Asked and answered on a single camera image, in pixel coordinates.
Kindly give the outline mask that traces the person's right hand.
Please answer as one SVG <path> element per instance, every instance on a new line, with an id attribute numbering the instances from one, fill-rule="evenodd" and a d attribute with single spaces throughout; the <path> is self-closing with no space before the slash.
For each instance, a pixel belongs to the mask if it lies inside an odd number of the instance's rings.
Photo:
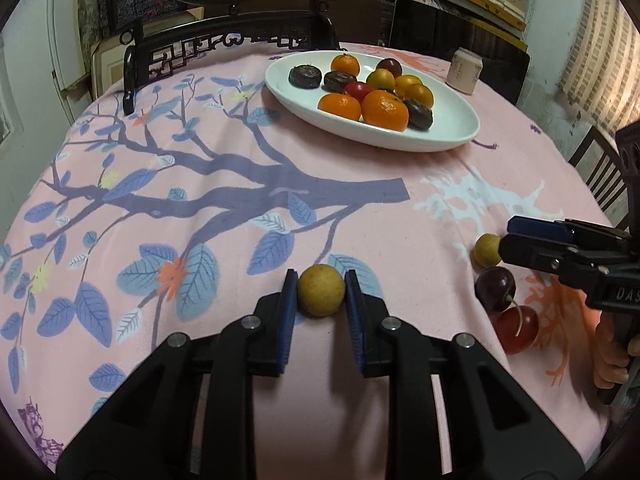
<path id="1" fill-rule="evenodd" d="M 638 358 L 640 352 L 639 337 L 631 339 L 624 348 L 615 339 L 614 315 L 602 312 L 594 332 L 596 345 L 592 352 L 593 381 L 597 388 L 612 389 L 623 385 L 629 374 L 626 370 L 631 358 Z"/>

